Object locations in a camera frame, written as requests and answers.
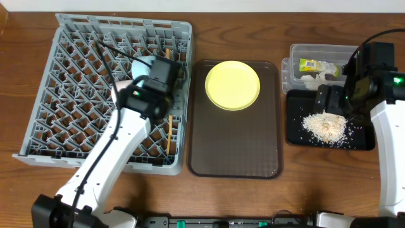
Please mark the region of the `rice food waste pile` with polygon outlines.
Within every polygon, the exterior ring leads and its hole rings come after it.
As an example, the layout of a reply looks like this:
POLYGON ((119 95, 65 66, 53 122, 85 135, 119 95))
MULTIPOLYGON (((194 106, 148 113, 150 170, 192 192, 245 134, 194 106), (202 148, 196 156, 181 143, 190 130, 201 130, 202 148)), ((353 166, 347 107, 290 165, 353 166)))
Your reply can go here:
POLYGON ((355 135, 364 130, 363 126, 325 111, 304 117, 301 125, 304 131, 309 134, 309 143, 334 148, 350 148, 349 143, 355 141, 355 135))

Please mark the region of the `light blue bowl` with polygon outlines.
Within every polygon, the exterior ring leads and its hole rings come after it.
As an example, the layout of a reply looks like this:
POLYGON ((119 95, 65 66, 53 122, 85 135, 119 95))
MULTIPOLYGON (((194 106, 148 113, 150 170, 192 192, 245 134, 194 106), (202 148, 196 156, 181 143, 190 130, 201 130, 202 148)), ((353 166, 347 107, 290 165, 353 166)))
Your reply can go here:
POLYGON ((137 58, 137 60, 133 60, 131 66, 132 79, 135 80, 143 75, 149 76, 151 72, 151 68, 149 66, 152 66, 155 60, 155 56, 140 56, 137 58))

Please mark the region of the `white tissue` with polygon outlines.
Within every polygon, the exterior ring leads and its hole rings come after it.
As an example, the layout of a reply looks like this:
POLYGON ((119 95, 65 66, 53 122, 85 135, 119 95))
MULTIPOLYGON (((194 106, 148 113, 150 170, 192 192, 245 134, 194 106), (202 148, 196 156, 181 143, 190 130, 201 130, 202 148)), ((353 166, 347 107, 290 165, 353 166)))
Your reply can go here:
POLYGON ((304 82, 306 89, 316 91, 320 85, 327 84, 325 75, 325 72, 319 73, 315 77, 311 75, 303 75, 301 80, 304 82))

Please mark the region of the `green snack wrapper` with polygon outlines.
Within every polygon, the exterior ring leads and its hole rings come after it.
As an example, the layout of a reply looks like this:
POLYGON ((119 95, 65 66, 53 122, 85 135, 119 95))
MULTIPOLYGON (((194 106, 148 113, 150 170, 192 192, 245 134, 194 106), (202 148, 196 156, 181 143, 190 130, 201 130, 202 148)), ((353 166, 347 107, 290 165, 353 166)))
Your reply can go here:
POLYGON ((320 60, 309 60, 301 58, 299 61, 299 71, 300 72, 316 72, 316 73, 326 73, 333 75, 335 77, 339 74, 339 69, 337 65, 320 60))

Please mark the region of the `yellow plate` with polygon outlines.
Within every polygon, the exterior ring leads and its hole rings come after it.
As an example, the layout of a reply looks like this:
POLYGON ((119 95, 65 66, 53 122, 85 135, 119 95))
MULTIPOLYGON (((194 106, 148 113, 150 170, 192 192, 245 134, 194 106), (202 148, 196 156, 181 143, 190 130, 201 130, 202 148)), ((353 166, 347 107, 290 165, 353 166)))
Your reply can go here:
POLYGON ((222 61, 208 72, 204 87, 214 105, 223 110, 239 111, 255 102, 261 84, 258 74, 247 63, 222 61))

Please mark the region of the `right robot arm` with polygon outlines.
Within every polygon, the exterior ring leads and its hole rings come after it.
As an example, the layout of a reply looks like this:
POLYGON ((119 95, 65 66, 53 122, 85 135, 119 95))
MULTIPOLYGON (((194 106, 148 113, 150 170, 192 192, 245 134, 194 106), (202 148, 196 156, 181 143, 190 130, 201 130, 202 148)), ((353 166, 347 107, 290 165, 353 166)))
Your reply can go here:
POLYGON ((315 111, 369 116, 378 144, 380 203, 377 217, 320 212, 318 227, 404 227, 404 74, 378 70, 348 77, 344 86, 320 85, 315 111))

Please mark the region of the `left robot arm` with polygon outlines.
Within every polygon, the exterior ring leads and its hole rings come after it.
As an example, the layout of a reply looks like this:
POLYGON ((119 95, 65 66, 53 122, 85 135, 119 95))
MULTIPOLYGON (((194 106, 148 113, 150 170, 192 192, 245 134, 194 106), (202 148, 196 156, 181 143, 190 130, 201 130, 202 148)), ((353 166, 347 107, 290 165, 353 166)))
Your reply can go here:
POLYGON ((32 206, 34 227, 135 227, 137 217, 122 208, 105 211, 108 197, 132 153, 173 105, 181 64, 154 60, 148 75, 114 87, 116 109, 74 176, 54 197, 39 195, 32 206))

